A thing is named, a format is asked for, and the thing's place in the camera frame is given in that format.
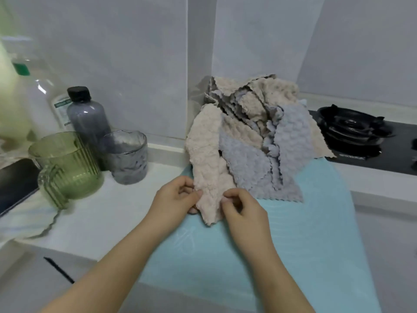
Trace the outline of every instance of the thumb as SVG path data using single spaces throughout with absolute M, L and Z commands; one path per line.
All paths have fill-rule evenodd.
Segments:
M 203 195 L 203 190 L 193 191 L 181 201 L 184 203 L 184 208 L 189 210 L 193 205 L 195 205 Z
M 227 222 L 231 222 L 233 220 L 235 220 L 237 217 L 241 216 L 235 206 L 233 205 L 232 200 L 222 197 L 222 199 L 220 200 L 221 204 L 222 204 L 222 209 L 223 209 L 223 213 L 227 219 Z

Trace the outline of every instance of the green glass mug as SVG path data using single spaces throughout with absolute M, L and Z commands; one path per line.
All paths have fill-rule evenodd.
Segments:
M 45 136 L 29 147 L 29 156 L 42 169 L 39 189 L 59 210 L 69 200 L 93 194 L 104 182 L 91 148 L 76 132 Z

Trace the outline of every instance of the black glass cooktop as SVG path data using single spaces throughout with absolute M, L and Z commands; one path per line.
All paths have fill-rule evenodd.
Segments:
M 316 112 L 310 111 L 317 120 Z M 329 148 L 337 156 L 329 161 L 379 170 L 417 175 L 417 125 L 389 122 L 395 136 L 379 146 L 356 146 L 324 134 Z

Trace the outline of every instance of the gas stove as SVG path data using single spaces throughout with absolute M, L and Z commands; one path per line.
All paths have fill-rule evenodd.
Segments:
M 385 121 L 335 105 L 310 114 L 337 156 L 328 160 L 417 175 L 417 125 Z

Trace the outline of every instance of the clear drinking glass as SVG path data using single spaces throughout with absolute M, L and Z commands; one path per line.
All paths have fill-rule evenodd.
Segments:
M 104 182 L 90 147 L 76 132 L 45 136 L 29 147 L 29 155 L 42 168 L 40 190 L 60 210 L 68 200 L 93 194 Z
M 134 184 L 148 172 L 148 142 L 139 131 L 115 131 L 99 143 L 105 165 L 120 184 Z

